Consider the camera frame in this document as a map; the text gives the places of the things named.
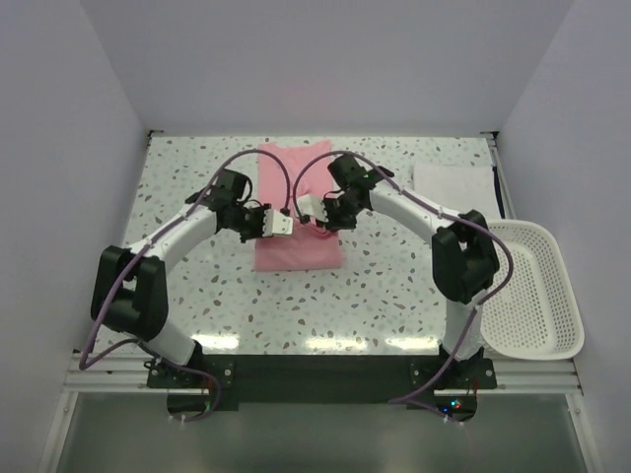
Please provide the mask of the pink t shirt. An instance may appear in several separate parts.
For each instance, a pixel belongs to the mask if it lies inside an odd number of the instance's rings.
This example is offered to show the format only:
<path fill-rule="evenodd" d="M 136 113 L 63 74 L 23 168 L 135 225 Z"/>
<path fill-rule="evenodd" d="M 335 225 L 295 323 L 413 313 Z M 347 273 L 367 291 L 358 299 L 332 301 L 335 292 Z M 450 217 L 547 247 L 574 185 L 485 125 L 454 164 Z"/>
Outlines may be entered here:
<path fill-rule="evenodd" d="M 331 150 L 328 140 L 302 147 L 280 147 L 262 144 L 259 149 L 280 159 L 275 162 L 262 154 L 258 157 L 257 200 L 279 209 L 285 203 L 286 182 L 281 166 L 294 182 L 300 171 L 314 158 Z M 296 194 L 322 196 L 333 189 L 327 170 L 328 162 L 315 164 L 301 179 Z M 339 238 L 313 224 L 294 224 L 291 236 L 259 239 L 254 247 L 254 270 L 257 272 L 339 269 L 343 256 Z"/>

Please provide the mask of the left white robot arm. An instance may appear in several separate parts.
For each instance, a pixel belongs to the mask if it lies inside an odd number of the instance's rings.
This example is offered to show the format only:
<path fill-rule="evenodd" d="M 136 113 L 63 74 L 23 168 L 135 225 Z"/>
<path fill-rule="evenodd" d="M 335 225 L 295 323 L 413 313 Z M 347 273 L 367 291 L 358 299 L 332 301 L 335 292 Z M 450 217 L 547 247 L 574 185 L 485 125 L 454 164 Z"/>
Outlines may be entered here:
<path fill-rule="evenodd" d="M 263 236 L 268 204 L 248 207 L 253 189 L 246 175 L 221 169 L 211 185 L 185 200 L 169 220 L 128 247 L 111 245 L 100 257 L 91 304 L 93 326 L 84 344 L 80 368 L 89 358 L 101 327 L 126 333 L 136 343 L 171 362 L 169 373 L 182 386 L 197 384 L 204 375 L 199 343 L 169 319 L 169 272 L 204 240 L 231 230 L 241 241 Z"/>

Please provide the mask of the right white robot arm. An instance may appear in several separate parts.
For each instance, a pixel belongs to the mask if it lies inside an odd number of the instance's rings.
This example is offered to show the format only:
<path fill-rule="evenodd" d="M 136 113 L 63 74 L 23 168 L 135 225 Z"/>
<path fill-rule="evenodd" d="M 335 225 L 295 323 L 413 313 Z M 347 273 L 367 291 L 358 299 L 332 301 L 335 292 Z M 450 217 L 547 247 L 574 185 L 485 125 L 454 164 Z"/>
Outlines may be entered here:
<path fill-rule="evenodd" d="M 334 159 L 327 170 L 340 189 L 339 196 L 323 200 L 328 229 L 351 229 L 366 210 L 395 220 L 429 244 L 434 286 L 446 299 L 442 349 L 450 356 L 440 361 L 439 374 L 445 384 L 463 386 L 474 375 L 471 358 L 482 348 L 481 305 L 500 269 L 485 218 L 475 210 L 441 211 L 397 184 L 388 169 L 364 168 L 351 154 Z"/>

